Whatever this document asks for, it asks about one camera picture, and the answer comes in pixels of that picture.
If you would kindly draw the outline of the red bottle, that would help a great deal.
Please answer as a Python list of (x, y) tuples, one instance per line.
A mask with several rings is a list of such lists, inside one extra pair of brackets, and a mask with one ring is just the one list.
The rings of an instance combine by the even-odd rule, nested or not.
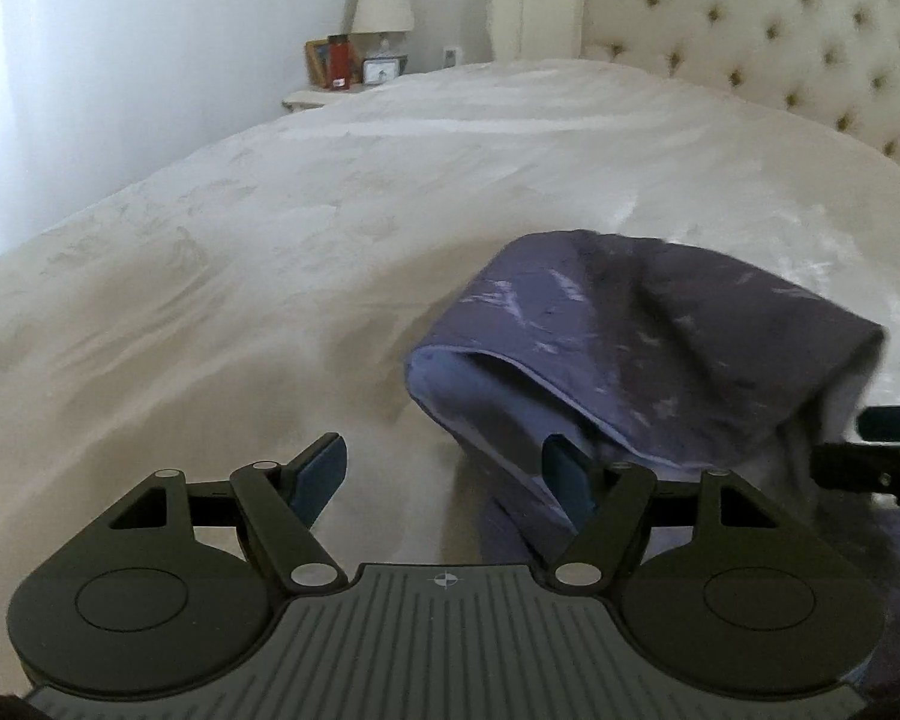
[(351, 88), (351, 47), (345, 34), (328, 37), (328, 87), (331, 91), (346, 91)]

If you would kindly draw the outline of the purple patterned garment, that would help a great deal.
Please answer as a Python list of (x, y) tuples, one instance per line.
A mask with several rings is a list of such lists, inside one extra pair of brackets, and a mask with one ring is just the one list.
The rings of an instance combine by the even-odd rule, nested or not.
[(549, 561), (571, 543), (541, 476), (554, 434), (598, 465), (671, 481), (740, 473), (877, 584), (888, 631), (865, 687), (875, 717), (900, 718), (900, 511), (809, 476), (813, 449), (847, 433), (885, 344), (881, 325), (713, 250), (541, 232), (473, 278), (404, 377), (486, 475), (487, 561)]

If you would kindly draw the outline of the white fluffy bed cover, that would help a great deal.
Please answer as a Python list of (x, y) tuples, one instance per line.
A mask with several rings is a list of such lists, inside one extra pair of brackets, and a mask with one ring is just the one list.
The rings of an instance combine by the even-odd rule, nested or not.
[(219, 479), (328, 431), (346, 567), (473, 562), (481, 483), (404, 356), (507, 242), (593, 229), (720, 250), (888, 328), (900, 166), (829, 127), (621, 65), (409, 76), (250, 128), (0, 259), (0, 692), (9, 596), (160, 468)]

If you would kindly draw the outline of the wooden picture frame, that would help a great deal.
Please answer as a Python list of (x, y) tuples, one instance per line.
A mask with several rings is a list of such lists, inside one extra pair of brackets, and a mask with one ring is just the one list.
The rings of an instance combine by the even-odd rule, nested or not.
[(328, 89), (329, 81), (329, 41), (313, 39), (304, 44), (305, 60), (307, 60), (308, 78), (317, 88)]

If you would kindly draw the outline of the white left nightstand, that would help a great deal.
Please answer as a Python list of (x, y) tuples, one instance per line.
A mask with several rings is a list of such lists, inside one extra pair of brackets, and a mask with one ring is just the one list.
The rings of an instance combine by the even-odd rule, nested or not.
[(322, 107), (340, 104), (347, 99), (356, 98), (367, 93), (368, 86), (352, 85), (347, 89), (329, 89), (319, 86), (307, 86), (289, 93), (282, 101), (281, 106), (289, 114), (297, 114), (304, 110), (322, 109)]

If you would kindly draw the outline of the cream tufted headboard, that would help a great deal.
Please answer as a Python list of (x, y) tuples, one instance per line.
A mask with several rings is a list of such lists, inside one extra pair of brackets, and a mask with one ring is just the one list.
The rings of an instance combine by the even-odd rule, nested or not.
[(720, 89), (900, 166), (900, 0), (489, 0), (494, 59), (592, 59)]

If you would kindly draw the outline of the small white alarm clock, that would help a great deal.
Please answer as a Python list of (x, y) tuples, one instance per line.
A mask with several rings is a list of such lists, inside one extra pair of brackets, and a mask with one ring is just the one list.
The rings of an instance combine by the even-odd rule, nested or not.
[(362, 64), (362, 82), (365, 86), (385, 85), (400, 76), (400, 57), (368, 57)]

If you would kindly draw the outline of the white table lamp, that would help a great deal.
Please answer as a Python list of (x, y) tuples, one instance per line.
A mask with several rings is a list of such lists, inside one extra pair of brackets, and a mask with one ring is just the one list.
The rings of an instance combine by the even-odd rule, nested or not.
[(406, 62), (414, 26), (411, 0), (357, 0), (351, 34), (359, 37), (367, 57)]

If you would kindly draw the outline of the white wall socket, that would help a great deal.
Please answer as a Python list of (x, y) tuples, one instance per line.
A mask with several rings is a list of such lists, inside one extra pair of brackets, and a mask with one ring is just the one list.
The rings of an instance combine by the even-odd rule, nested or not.
[(443, 66), (445, 68), (458, 67), (460, 65), (460, 49), (458, 47), (446, 47), (443, 49)]

